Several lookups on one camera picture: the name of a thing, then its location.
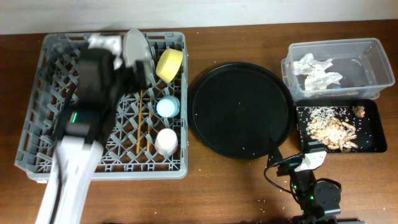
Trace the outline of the wooden chopstick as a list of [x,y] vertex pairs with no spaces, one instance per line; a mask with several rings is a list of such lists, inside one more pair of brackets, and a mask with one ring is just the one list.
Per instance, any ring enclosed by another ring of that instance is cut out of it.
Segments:
[[143,90],[140,91],[139,118],[138,118],[137,144],[136,144],[137,155],[140,153],[140,144],[141,144],[142,103],[143,103]]
[[[152,106],[152,98],[150,98],[149,100],[149,105],[148,105],[148,116],[147,116],[147,120],[152,122],[152,112],[151,112],[151,106]],[[147,124],[147,146],[146,146],[146,150],[147,152],[150,152],[150,145],[151,145],[151,141],[152,141],[152,137],[150,136],[150,131],[151,131],[151,127],[150,124]]]

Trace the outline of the grey plate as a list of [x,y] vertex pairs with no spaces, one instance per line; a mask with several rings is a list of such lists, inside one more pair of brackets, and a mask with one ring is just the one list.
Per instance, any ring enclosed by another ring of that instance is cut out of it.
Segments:
[[144,64],[146,74],[153,74],[152,54],[144,34],[131,29],[123,37],[123,59],[126,67],[136,68],[136,61]]

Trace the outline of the yellow bowl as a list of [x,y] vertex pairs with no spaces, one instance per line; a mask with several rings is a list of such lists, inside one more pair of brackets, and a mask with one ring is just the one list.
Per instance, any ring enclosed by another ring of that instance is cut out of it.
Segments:
[[183,52],[166,49],[160,56],[156,66],[157,76],[166,83],[170,83],[177,75],[183,62]]

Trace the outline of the light blue cup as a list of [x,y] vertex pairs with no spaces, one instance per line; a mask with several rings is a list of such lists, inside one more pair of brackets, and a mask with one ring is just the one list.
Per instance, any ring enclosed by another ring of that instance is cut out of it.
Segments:
[[156,112],[164,118],[173,118],[180,112],[180,101],[177,97],[168,95],[159,100]]

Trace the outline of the food scraps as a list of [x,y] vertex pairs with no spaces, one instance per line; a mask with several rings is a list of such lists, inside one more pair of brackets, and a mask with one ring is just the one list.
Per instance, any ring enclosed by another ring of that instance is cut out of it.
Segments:
[[303,106],[297,108],[298,133],[304,151],[356,152],[363,106]]

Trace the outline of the pink cup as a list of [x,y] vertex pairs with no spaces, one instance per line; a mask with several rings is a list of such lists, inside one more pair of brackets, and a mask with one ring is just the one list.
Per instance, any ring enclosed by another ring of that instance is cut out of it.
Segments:
[[177,134],[169,128],[161,129],[155,139],[155,150],[160,154],[171,156],[178,146]]

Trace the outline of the white napkin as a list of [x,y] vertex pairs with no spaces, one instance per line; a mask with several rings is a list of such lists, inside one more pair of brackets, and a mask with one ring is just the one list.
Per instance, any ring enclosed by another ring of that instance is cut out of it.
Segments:
[[312,53],[305,54],[300,60],[293,62],[294,74],[306,76],[304,88],[307,91],[326,90],[331,84],[340,84],[343,76],[338,72],[326,72],[333,66],[333,59],[315,60]]

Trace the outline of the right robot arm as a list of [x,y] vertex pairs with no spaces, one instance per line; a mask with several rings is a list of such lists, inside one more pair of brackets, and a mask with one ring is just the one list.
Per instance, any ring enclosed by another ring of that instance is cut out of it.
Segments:
[[[337,223],[341,213],[341,184],[335,180],[320,178],[314,170],[323,165],[326,158],[324,148],[311,149],[307,153],[283,158],[273,139],[269,139],[269,154],[264,170],[265,179],[274,187],[293,196],[302,214],[294,216],[292,223]],[[289,188],[274,183],[267,171],[277,168],[277,176],[289,176]]]

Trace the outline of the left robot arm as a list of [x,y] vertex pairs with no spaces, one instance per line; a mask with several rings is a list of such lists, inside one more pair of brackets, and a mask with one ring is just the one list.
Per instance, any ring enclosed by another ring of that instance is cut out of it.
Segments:
[[81,51],[78,101],[65,100],[54,126],[52,168],[36,223],[79,223],[92,176],[116,123],[121,97],[147,87],[143,59],[114,67],[106,49]]

